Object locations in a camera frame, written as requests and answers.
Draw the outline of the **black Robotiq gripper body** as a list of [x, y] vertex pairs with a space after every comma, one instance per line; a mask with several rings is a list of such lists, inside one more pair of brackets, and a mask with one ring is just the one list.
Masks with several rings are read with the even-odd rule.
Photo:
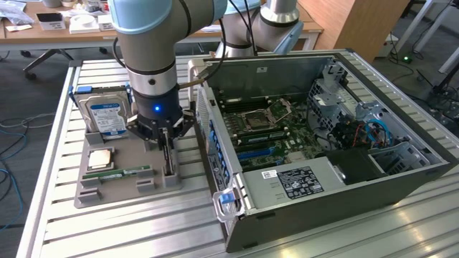
[[151, 96], [134, 90], [138, 113], [150, 120], [159, 121], [165, 126], [167, 121], [174, 125], [183, 116], [179, 104], [179, 88], [174, 87], [166, 94]]

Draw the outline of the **black Nvidia graphics card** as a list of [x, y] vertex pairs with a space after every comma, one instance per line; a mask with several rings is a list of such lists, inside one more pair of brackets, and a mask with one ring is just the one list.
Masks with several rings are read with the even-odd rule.
[[162, 133], [162, 145], [165, 148], [165, 158], [166, 158], [166, 176], [175, 175], [175, 165], [174, 165], [174, 141], [170, 137], [167, 128], [161, 129]]

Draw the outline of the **grey plastic parts rack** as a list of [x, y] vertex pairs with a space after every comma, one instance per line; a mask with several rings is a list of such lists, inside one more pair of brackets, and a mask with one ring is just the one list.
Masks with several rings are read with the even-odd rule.
[[[182, 178], [179, 172], [178, 151], [174, 141], [174, 165], [175, 175], [166, 176], [165, 148], [161, 140], [145, 141], [137, 135], [130, 134], [126, 138], [109, 140], [101, 144], [85, 141], [82, 151], [82, 163], [78, 177], [74, 205], [78, 209], [121, 202], [134, 198], [165, 194], [182, 189]], [[89, 169], [90, 152], [93, 150], [110, 149], [111, 163], [106, 168]], [[141, 172], [130, 177], [99, 180], [83, 179], [87, 174], [117, 169], [127, 169], [141, 166], [151, 166], [151, 171]]]

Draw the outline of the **green RAM stick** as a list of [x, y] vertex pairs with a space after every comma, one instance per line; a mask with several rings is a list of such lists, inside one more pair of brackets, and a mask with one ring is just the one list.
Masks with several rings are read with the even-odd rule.
[[99, 180], [111, 180], [111, 179], [119, 179], [125, 177], [130, 177], [133, 175], [138, 175], [141, 172], [151, 171], [151, 166], [141, 166], [141, 167], [133, 167], [127, 169], [117, 169], [110, 170], [105, 172], [98, 172], [94, 174], [87, 174], [83, 176], [83, 179], [99, 179]]

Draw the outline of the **grey power supply unit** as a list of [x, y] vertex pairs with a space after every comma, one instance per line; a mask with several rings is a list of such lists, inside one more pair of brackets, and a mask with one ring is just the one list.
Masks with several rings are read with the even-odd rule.
[[246, 172], [245, 183], [257, 209], [305, 200], [346, 186], [328, 157]]

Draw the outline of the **small white box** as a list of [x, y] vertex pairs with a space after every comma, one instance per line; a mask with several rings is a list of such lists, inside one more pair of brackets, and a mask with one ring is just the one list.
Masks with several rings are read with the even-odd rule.
[[113, 25], [113, 18], [110, 15], [99, 15], [98, 16], [98, 24], [101, 31], [113, 31], [115, 30]]

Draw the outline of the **green motherboard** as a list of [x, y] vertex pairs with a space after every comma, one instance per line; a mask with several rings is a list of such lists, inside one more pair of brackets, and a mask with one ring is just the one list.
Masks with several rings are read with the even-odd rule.
[[[243, 114], [256, 110], [269, 112], [269, 107], [281, 98], [290, 102], [292, 114], [276, 123], [277, 128], [250, 132], [246, 128]], [[308, 113], [310, 107], [305, 90], [296, 88], [292, 93], [250, 97], [234, 97], [227, 91], [221, 90], [217, 92], [217, 99], [235, 153], [276, 147], [276, 151], [270, 156], [246, 160], [238, 159], [245, 172], [292, 163], [288, 158], [292, 152], [302, 151], [309, 159], [322, 157], [333, 147], [332, 141], [320, 136], [320, 129], [309, 125]], [[237, 143], [237, 137], [241, 135], [278, 131], [289, 131], [290, 135], [285, 139], [256, 144], [238, 145]]]

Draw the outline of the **white tape roll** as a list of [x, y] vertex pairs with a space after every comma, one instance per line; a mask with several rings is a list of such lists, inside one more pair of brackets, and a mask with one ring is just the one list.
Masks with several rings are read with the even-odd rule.
[[94, 21], [95, 17], [91, 15], [77, 15], [71, 18], [71, 25], [89, 27]]

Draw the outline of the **wooden office desk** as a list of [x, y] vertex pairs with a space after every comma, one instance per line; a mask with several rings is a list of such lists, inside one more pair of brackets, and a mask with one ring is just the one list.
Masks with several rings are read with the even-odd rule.
[[261, 0], [109, 0], [115, 30], [93, 35], [37, 27], [0, 38], [0, 50], [83, 48], [85, 42], [111, 36], [129, 66], [159, 61], [163, 67], [175, 60], [177, 44], [198, 38], [202, 28], [218, 23], [222, 31], [214, 36], [223, 48], [217, 58], [256, 56], [261, 49], [285, 55], [304, 31], [322, 32], [305, 23], [296, 4], [297, 0], [268, 0], [265, 4]]

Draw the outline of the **silver perforated drive cage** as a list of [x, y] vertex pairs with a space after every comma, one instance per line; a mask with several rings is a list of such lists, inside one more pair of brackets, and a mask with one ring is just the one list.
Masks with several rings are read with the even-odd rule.
[[349, 90], [337, 82], [317, 79], [310, 90], [309, 99], [321, 126], [329, 131], [338, 123], [357, 119], [358, 101]]

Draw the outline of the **white box with black top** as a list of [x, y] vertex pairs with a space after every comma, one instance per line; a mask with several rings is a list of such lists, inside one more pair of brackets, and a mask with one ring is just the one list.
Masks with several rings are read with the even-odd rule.
[[66, 29], [66, 22], [61, 13], [38, 13], [37, 17], [43, 30], [50, 31]]

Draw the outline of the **open dark grey PC case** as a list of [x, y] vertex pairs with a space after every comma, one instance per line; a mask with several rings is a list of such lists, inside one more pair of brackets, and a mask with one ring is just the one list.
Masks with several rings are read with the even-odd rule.
[[[254, 250], [274, 240], [400, 204], [459, 165], [459, 139], [350, 50], [262, 55], [225, 62], [193, 59], [189, 79], [197, 81], [203, 77], [207, 81], [195, 88], [198, 143], [225, 249], [230, 253]], [[321, 78], [337, 81], [358, 101], [357, 119], [338, 123], [332, 131], [320, 125], [309, 99], [313, 84]], [[313, 198], [257, 209], [217, 92], [250, 97], [292, 93], [296, 88], [306, 91], [309, 125], [333, 143], [322, 157], [342, 172], [346, 186]], [[432, 165], [388, 175], [369, 150], [402, 142], [416, 146]]]

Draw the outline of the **wooden cabinet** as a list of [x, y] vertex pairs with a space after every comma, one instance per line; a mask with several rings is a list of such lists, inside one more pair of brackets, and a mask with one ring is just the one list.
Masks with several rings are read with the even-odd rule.
[[324, 27], [316, 50], [352, 48], [373, 62], [410, 0], [298, 0]]

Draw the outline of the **silver disk bay bracket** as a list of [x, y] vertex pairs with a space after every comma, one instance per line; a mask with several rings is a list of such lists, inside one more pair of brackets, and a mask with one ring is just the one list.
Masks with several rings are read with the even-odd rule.
[[373, 148], [369, 154], [388, 175], [424, 168], [432, 165], [430, 160], [409, 142], [388, 148]]

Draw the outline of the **white wall box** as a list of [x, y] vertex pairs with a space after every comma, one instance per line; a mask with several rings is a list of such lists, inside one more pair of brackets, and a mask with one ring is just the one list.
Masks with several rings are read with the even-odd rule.
[[390, 33], [390, 35], [386, 38], [386, 41], [382, 45], [378, 57], [385, 58], [390, 55], [392, 51], [394, 50], [394, 47], [398, 43], [398, 37]]

